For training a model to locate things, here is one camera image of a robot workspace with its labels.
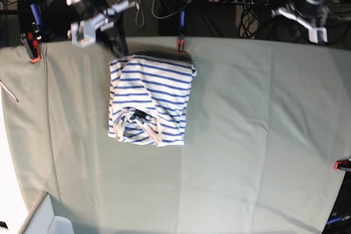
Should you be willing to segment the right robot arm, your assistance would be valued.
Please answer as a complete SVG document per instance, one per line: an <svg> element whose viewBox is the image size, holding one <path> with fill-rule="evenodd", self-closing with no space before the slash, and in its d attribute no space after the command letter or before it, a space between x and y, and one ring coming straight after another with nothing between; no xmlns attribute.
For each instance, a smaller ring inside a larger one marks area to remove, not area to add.
<svg viewBox="0 0 351 234"><path fill-rule="evenodd" d="M73 7L78 19L71 23L67 32L72 44L85 48L98 43L117 57L128 54L123 13L131 8L139 9L137 2L129 0L108 4L107 0L65 0Z"/></svg>

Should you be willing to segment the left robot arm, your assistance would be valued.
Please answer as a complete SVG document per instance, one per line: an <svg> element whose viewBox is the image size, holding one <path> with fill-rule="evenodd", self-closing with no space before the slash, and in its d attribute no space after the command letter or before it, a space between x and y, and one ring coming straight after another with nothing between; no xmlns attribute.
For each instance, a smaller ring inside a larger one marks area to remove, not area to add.
<svg viewBox="0 0 351 234"><path fill-rule="evenodd" d="M285 6L271 11L272 17L283 16L303 26L311 38L326 34L326 20L330 10L327 0L289 0Z"/></svg>

